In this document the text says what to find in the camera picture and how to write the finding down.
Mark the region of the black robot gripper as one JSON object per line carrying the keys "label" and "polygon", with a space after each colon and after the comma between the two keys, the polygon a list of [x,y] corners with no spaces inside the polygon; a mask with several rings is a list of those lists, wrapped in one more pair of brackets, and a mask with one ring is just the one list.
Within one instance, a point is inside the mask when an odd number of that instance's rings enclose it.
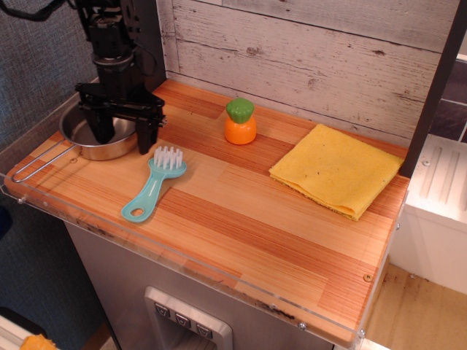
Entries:
{"label": "black robot gripper", "polygon": [[97,142],[107,144],[114,136],[113,119],[104,111],[114,111],[115,116],[135,118],[138,148],[141,155],[149,152],[157,141],[158,128],[166,124],[164,102],[146,87],[147,75],[134,54],[116,58],[93,56],[98,72],[98,82],[78,83],[81,104],[91,131]]}

